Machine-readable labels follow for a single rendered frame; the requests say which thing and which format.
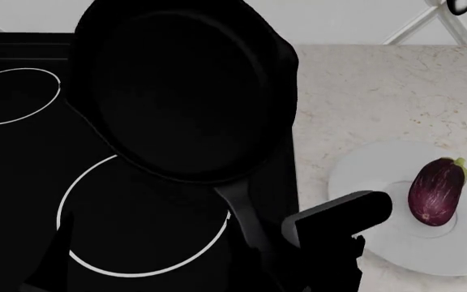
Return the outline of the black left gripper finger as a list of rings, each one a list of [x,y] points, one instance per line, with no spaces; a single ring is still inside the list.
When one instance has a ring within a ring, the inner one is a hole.
[[[53,292],[66,292],[74,214],[69,212],[62,220],[54,240],[52,272]]]

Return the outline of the black frying pan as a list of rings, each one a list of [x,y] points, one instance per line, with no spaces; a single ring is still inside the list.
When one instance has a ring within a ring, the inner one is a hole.
[[[132,165],[207,184],[249,247],[271,243],[247,177],[297,109],[298,56],[244,0],[93,0],[71,43],[67,104]]]

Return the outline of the white round plate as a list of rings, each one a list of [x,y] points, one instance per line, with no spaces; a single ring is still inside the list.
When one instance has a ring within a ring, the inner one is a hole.
[[[364,145],[336,163],[328,180],[328,198],[334,200],[354,191],[386,192],[392,199],[392,215],[360,233],[366,239],[366,249],[414,272],[467,276],[467,182],[455,215],[445,225],[420,223],[407,203],[419,170],[440,157],[458,158],[428,143],[392,140]]]

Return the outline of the black glass cooktop stove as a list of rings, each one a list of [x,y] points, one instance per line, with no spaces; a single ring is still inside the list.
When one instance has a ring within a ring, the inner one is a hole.
[[[280,292],[211,189],[140,172],[65,102],[69,33],[0,33],[0,292],[39,269],[73,213],[58,292]]]

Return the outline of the purple eggplant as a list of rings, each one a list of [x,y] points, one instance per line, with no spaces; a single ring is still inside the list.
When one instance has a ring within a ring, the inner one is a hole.
[[[425,225],[445,225],[456,212],[466,182],[464,158],[441,157],[429,162],[411,184],[409,211]]]

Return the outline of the white and black rounded fixture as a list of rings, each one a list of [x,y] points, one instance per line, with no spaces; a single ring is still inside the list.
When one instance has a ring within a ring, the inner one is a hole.
[[[460,16],[467,12],[467,0],[446,0],[448,10],[454,16]]]

